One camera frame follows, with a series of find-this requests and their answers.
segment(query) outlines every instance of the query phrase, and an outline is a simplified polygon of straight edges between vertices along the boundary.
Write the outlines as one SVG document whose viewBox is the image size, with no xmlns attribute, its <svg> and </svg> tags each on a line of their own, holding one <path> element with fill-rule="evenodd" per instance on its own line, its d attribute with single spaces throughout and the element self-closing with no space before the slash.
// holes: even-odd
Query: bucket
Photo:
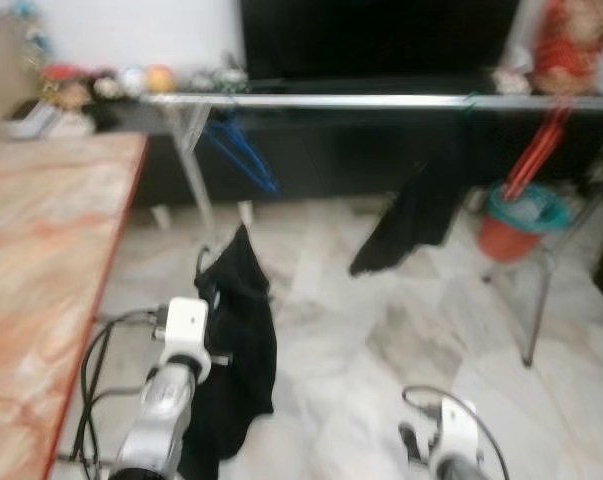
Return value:
<svg viewBox="0 0 603 480">
<path fill-rule="evenodd" d="M 503 200 L 504 185 L 492 189 L 488 215 L 479 234 L 479 247 L 497 262 L 526 256 L 546 233 L 565 230 L 570 212 L 558 195 L 530 184 L 513 201 Z"/>
</svg>

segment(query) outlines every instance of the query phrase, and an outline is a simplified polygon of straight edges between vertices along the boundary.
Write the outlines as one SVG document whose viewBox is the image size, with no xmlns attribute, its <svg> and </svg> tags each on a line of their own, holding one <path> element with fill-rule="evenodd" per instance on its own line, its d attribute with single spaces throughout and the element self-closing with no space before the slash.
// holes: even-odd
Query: teal basket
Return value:
<svg viewBox="0 0 603 480">
<path fill-rule="evenodd" d="M 490 215 L 521 232 L 544 234 L 566 230 L 570 210 L 566 203 L 547 188 L 529 184 L 516 200 L 503 199 L 505 185 L 492 188 L 488 199 Z"/>
</svg>

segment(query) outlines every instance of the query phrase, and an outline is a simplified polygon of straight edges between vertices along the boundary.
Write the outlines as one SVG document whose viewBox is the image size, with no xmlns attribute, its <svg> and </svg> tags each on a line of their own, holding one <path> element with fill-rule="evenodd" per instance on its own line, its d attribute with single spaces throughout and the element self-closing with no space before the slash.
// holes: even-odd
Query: orange ball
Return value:
<svg viewBox="0 0 603 480">
<path fill-rule="evenodd" d="M 152 93 L 174 92 L 177 87 L 174 73 L 164 65 L 153 65 L 147 68 L 146 84 Z"/>
</svg>

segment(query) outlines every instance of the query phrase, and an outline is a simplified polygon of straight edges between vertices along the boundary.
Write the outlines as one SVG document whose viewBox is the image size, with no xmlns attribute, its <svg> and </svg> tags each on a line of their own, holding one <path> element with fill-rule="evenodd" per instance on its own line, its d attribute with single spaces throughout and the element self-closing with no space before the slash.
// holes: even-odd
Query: red table edge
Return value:
<svg viewBox="0 0 603 480">
<path fill-rule="evenodd" d="M 143 145 L 141 147 L 141 154 L 139 158 L 139 164 L 137 167 L 137 171 L 134 174 L 134 178 L 132 180 L 132 185 L 130 188 L 130 193 L 126 200 L 125 206 L 123 208 L 123 213 L 121 215 L 121 223 L 117 227 L 117 231 L 115 232 L 114 242 L 112 242 L 112 247 L 110 248 L 110 252 L 108 252 L 108 258 L 106 260 L 105 268 L 103 269 L 103 273 L 101 274 L 101 279 L 99 281 L 99 287 L 97 290 L 97 294 L 94 297 L 94 302 L 92 307 L 90 308 L 89 319 L 91 321 L 86 322 L 86 326 L 83 330 L 82 334 L 82 348 L 80 351 L 80 356 L 75 362 L 74 371 L 70 376 L 70 382 L 68 382 L 67 386 L 67 394 L 65 396 L 65 400 L 63 402 L 63 408 L 61 409 L 61 416 L 59 417 L 58 424 L 54 428 L 54 438 L 52 442 L 52 448 L 46 461 L 45 468 L 43 470 L 42 480 L 47 480 L 50 476 L 50 472 L 52 471 L 52 467 L 56 462 L 56 453 L 57 448 L 59 447 L 59 440 L 61 438 L 61 429 L 65 423 L 66 416 L 68 414 L 68 410 L 70 408 L 70 401 L 72 400 L 72 390 L 74 388 L 74 384 L 77 381 L 77 376 L 79 374 L 79 365 L 80 360 L 85 355 L 85 351 L 88 346 L 88 339 L 90 338 L 90 333 L 92 332 L 92 327 L 94 324 L 94 319 L 98 314 L 98 308 L 101 305 L 101 299 L 103 297 L 103 292 L 105 291 L 105 286 L 107 284 L 108 277 L 110 275 L 110 270 L 112 269 L 112 263 L 114 262 L 114 257 L 116 256 L 116 252 L 119 248 L 119 243 L 121 242 L 121 237 L 123 236 L 123 231 L 127 224 L 128 216 L 130 215 L 130 209 L 132 207 L 132 201 L 134 199 L 134 194 L 137 191 L 137 186 L 139 185 L 139 177 L 141 176 L 141 170 L 143 169 L 143 164 L 145 161 L 145 156 L 148 151 L 148 139 L 147 137 L 143 138 Z"/>
</svg>

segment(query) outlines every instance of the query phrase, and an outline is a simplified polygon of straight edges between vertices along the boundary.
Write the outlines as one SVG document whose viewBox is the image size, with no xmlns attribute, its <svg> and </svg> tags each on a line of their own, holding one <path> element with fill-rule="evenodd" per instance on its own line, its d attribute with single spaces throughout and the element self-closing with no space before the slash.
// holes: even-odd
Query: blue hanger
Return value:
<svg viewBox="0 0 603 480">
<path fill-rule="evenodd" d="M 229 119 L 226 122 L 212 121 L 205 127 L 203 133 L 206 137 L 243 172 L 250 177 L 259 187 L 269 193 L 279 191 L 279 186 L 268 168 L 265 160 L 252 148 L 248 139 L 241 131 L 234 119 Z M 247 156 L 255 167 L 256 171 L 250 165 L 244 163 L 228 146 L 226 146 L 221 138 L 225 137 L 239 152 Z"/>
</svg>

